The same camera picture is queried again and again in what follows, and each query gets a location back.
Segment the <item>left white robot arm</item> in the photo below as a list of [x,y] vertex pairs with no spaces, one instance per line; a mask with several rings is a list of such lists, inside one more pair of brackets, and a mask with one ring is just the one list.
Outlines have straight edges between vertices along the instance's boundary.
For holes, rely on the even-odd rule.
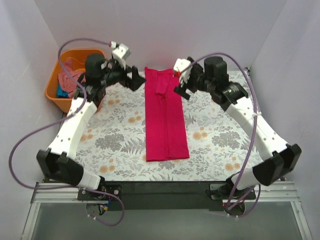
[[46,150],[39,150],[36,159],[45,177],[75,187],[89,189],[95,200],[106,196],[104,178],[91,173],[75,161],[78,144],[90,118],[97,112],[106,88],[120,83],[136,91],[146,82],[137,67],[121,65],[101,53],[87,56],[85,71],[77,79],[77,88],[71,101],[67,120]]

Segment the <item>magenta t shirt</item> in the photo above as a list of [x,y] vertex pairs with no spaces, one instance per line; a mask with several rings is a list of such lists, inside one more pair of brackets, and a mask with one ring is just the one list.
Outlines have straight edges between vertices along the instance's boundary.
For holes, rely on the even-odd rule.
[[145,67],[146,160],[162,162],[190,157],[179,79],[172,69]]

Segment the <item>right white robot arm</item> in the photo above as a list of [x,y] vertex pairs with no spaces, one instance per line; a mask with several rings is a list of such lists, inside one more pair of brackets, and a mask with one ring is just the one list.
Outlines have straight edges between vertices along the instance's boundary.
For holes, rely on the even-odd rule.
[[189,100],[192,93],[209,93],[211,99],[233,118],[251,139],[262,162],[227,178],[217,192],[237,199],[245,190],[256,185],[269,186],[290,173],[302,153],[298,144],[290,145],[279,136],[258,111],[254,95],[229,79],[227,63],[220,56],[205,58],[200,66],[191,57],[179,58],[173,66],[173,74],[180,83],[174,92]]

